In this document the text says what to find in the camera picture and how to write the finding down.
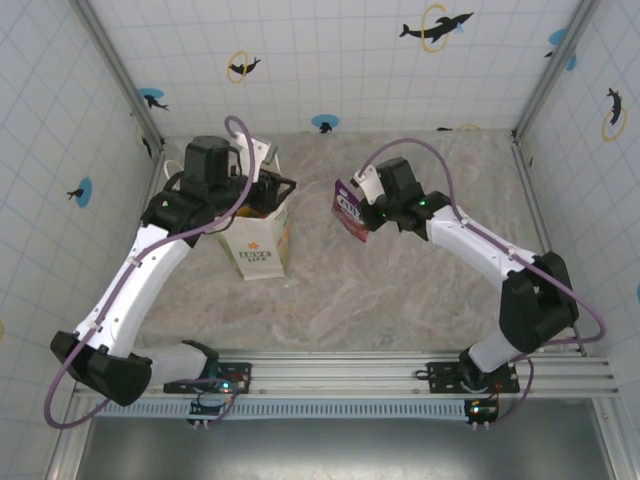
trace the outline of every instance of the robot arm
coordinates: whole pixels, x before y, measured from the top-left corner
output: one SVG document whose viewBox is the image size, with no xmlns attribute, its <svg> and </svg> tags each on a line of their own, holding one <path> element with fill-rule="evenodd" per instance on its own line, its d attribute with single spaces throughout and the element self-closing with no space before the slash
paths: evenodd
<svg viewBox="0 0 640 480">
<path fill-rule="evenodd" d="M 369 166 L 361 175 L 356 173 L 352 183 L 364 192 L 359 210 L 371 231 L 395 222 L 400 231 L 414 232 L 456 254 L 501 292 L 499 328 L 460 355 L 460 374 L 470 389 L 480 390 L 494 371 L 535 351 L 578 318 L 574 300 L 511 258 L 517 254 L 571 287 L 560 256 L 553 252 L 538 256 L 512 245 L 462 211 L 462 220 L 458 219 L 446 195 L 423 192 L 404 158 Z M 508 253 L 472 232 L 469 224 L 507 245 Z"/>
<path fill-rule="evenodd" d="M 149 202 L 127 259 L 98 304 L 73 333 L 58 332 L 52 340 L 51 349 L 61 362 L 79 339 L 96 328 L 105 302 L 141 251 L 164 238 L 212 222 L 236 202 L 247 181 L 253 186 L 246 203 L 263 214 L 275 210 L 293 191 L 295 182 L 260 169 L 263 163 L 277 161 L 277 154 L 275 147 L 259 140 L 253 142 L 256 174 L 252 179 L 243 175 L 242 172 L 249 171 L 247 141 L 241 133 L 236 135 L 240 150 L 219 137 L 196 137 L 187 146 L 184 171 L 169 180 Z M 174 189 L 178 179 L 180 188 Z M 289 188 L 281 192 L 281 185 Z M 169 242 L 135 265 L 126 288 L 71 364 L 69 373 L 75 380 L 126 406 L 148 386 L 199 378 L 210 364 L 217 364 L 217 354 L 195 342 L 132 351 L 140 325 L 156 296 L 198 238 L 195 235 Z"/>
</svg>

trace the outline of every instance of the white tiled wall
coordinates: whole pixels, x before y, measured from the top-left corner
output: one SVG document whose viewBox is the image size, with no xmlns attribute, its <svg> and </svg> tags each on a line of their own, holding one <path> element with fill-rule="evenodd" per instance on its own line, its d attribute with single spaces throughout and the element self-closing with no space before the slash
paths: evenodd
<svg viewBox="0 0 640 480">
<path fill-rule="evenodd" d="M 525 139 L 553 246 L 577 289 L 609 324 L 592 351 L 608 354 L 640 437 L 640 2 L 605 1 Z M 619 92 L 626 127 L 604 141 Z M 605 136 L 619 133 L 625 114 Z M 594 332 L 583 315 L 582 332 Z"/>
<path fill-rule="evenodd" d="M 513 128 L 578 0 L 446 0 L 442 16 L 471 13 L 446 47 L 427 53 L 419 0 L 96 0 L 102 23 L 138 87 L 165 95 L 151 113 L 165 135 L 222 132 L 230 113 L 259 133 Z M 434 46 L 442 45 L 444 39 Z M 227 78 L 238 51 L 261 62 Z M 243 58 L 234 63 L 239 65 Z"/>
<path fill-rule="evenodd" d="M 67 0 L 0 1 L 0 478 L 42 478 L 49 342 L 121 264 L 151 172 L 135 120 Z M 89 176 L 86 209 L 67 191 Z M 58 419 L 70 378 L 55 400 Z"/>
</svg>

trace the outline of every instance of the purple snack package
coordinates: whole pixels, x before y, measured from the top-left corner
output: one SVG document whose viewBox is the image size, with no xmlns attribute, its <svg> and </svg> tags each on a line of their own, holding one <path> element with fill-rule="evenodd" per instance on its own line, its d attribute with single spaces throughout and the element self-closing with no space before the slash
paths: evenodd
<svg viewBox="0 0 640 480">
<path fill-rule="evenodd" d="M 364 225 L 358 204 L 360 200 L 351 192 L 341 180 L 336 180 L 331 211 L 338 217 L 345 228 L 361 242 L 367 241 L 369 229 Z"/>
</svg>

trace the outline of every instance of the paper bag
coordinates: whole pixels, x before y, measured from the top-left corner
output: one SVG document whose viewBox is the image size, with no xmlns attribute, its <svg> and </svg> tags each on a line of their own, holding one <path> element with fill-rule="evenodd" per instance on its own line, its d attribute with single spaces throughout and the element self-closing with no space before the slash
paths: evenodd
<svg viewBox="0 0 640 480">
<path fill-rule="evenodd" d="M 236 216 L 218 240 L 245 280 L 284 277 L 289 262 L 289 201 L 266 218 Z"/>
</svg>

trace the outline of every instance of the marble floor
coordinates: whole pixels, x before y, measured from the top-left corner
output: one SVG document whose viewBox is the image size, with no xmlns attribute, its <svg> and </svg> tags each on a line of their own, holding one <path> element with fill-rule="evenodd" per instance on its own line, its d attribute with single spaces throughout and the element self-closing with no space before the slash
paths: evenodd
<svg viewBox="0 0 640 480">
<path fill-rule="evenodd" d="M 298 182 L 287 277 L 245 282 L 218 241 L 203 236 L 165 284 L 137 345 L 189 338 L 220 349 L 460 350 L 489 332 L 499 294 L 479 273 L 390 224 L 363 244 L 331 213 L 335 180 L 347 181 L 370 153 L 404 136 L 444 155 L 471 217 L 540 250 L 506 131 L 270 135 L 283 174 Z M 168 158 L 188 141 L 169 139 Z M 405 145 L 380 160 L 398 155 L 425 192 L 447 192 L 433 155 Z"/>
</svg>

